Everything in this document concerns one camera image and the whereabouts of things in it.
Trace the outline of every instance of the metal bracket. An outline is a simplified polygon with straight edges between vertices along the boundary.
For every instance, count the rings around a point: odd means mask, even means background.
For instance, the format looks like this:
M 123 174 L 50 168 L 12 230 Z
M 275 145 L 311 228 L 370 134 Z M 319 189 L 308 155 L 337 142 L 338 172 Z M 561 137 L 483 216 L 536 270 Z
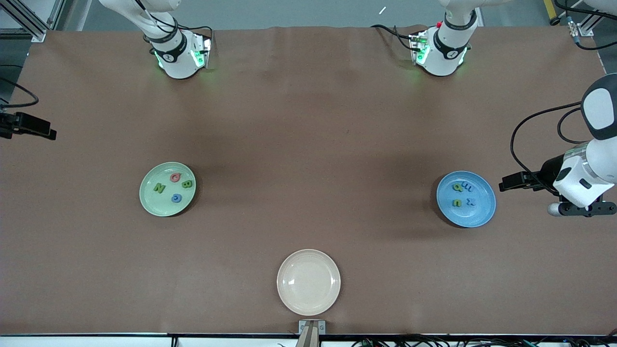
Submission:
M 309 322 L 317 323 L 317 327 L 319 328 L 319 335 L 326 335 L 326 321 L 322 319 L 302 319 L 298 321 L 298 334 L 302 333 L 302 329 Z
M 599 15 L 589 14 L 581 23 L 578 23 L 576 26 L 581 36 L 590 37 L 594 35 L 593 29 L 595 28 L 595 26 L 598 25 L 598 23 L 600 23 L 603 19 L 604 17 L 601 17 Z
M 47 23 L 41 20 L 21 0 L 0 0 L 0 8 L 4 9 L 21 27 L 32 35 L 32 42 L 43 42 L 46 30 L 49 29 Z

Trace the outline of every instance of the white plate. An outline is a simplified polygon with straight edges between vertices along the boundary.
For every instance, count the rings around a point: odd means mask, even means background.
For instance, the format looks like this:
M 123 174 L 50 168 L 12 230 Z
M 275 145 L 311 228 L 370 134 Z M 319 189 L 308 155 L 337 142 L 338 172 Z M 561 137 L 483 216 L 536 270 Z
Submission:
M 303 249 L 285 259 L 276 277 L 278 295 L 288 309 L 302 316 L 324 313 L 341 290 L 341 274 L 324 252 Z
M 178 179 L 171 181 L 172 175 L 178 175 Z M 157 184 L 163 185 L 161 193 L 154 188 Z M 166 162 L 154 167 L 139 186 L 139 201 L 146 211 L 158 217 L 168 217 L 180 213 L 189 205 L 197 188 L 195 175 L 184 164 L 179 162 Z M 179 195 L 180 200 L 174 201 L 172 197 Z

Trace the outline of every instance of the green plate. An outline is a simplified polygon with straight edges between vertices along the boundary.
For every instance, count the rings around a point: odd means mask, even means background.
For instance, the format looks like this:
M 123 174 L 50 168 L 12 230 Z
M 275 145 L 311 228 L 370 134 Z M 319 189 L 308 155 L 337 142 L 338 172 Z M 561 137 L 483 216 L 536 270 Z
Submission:
M 173 174 L 180 174 L 177 182 L 172 181 Z M 150 170 L 141 181 L 139 200 L 151 214 L 168 217 L 185 209 L 193 200 L 196 189 L 195 175 L 188 166 L 179 162 L 166 162 Z M 182 196 L 180 202 L 172 201 L 174 194 Z

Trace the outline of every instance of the blue plate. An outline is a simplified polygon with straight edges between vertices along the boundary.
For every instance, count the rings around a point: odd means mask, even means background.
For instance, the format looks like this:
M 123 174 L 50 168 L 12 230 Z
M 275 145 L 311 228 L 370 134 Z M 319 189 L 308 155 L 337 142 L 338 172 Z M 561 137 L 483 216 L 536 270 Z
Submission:
M 452 223 L 476 228 L 493 218 L 497 201 L 485 179 L 473 172 L 455 171 L 439 182 L 437 205 Z

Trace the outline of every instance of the green led light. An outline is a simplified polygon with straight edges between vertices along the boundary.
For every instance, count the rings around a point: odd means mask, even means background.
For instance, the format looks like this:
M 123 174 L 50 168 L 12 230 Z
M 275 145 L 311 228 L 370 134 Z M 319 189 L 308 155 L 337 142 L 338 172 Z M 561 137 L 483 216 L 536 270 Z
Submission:
M 416 62 L 418 64 L 424 64 L 426 62 L 426 57 L 431 52 L 429 45 L 424 46 L 424 48 L 418 52 L 418 57 L 416 58 Z
M 159 62 L 159 67 L 160 67 L 161 69 L 164 69 L 164 67 L 163 67 L 163 62 L 161 62 L 161 61 L 160 61 L 159 54 L 158 54 L 158 53 L 156 53 L 156 51 L 154 51 L 154 56 L 156 57 L 156 60 L 158 60 L 158 62 Z
M 194 52 L 191 51 L 191 54 L 193 55 L 193 60 L 195 61 L 195 65 L 197 65 L 197 67 L 202 67 L 204 66 L 204 58 L 203 58 L 203 54 L 201 54 L 200 52 Z
M 465 48 L 463 52 L 461 53 L 461 59 L 458 61 L 459 65 L 463 63 L 463 59 L 465 58 L 465 53 L 467 53 L 467 48 Z

